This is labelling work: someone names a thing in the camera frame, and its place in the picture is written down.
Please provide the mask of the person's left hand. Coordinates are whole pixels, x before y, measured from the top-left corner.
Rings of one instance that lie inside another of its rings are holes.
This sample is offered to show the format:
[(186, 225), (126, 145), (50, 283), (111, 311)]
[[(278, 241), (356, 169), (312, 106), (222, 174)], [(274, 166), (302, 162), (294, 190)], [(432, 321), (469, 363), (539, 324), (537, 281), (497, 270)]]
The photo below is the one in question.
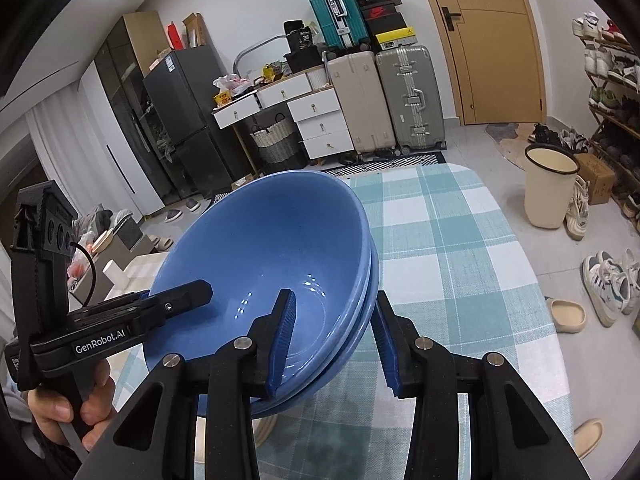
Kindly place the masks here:
[(78, 415), (90, 428), (81, 440), (84, 449), (90, 452), (117, 414), (113, 405), (114, 393), (111, 365), (107, 360), (102, 360), (94, 369), (90, 396), (78, 410), (74, 410), (62, 394), (43, 387), (29, 390), (27, 405), (43, 435), (60, 445), (68, 445), (60, 425), (70, 424)]

